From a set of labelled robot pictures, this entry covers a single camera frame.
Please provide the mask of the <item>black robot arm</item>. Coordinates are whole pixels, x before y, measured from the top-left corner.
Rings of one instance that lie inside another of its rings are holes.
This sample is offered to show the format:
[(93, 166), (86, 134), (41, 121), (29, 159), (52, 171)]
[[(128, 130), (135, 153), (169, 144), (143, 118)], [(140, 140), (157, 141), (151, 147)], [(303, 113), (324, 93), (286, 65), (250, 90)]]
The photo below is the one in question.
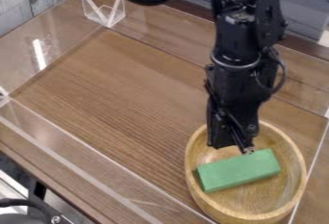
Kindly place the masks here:
[[(168, 0), (128, 0), (157, 6)], [(280, 89), (286, 66), (274, 45), (286, 28), (279, 0), (211, 0), (215, 26), (205, 65), (207, 145), (254, 150), (258, 109)]]

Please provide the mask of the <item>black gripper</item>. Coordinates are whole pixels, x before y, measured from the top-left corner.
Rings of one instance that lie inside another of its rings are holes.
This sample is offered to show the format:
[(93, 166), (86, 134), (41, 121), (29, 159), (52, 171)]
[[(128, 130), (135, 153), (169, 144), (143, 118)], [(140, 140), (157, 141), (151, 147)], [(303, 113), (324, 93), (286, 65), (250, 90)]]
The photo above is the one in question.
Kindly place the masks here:
[(254, 152), (251, 138), (259, 130), (258, 110), (270, 98), (268, 57), (250, 62), (211, 54), (205, 65), (207, 145), (220, 149), (234, 144), (242, 154)]

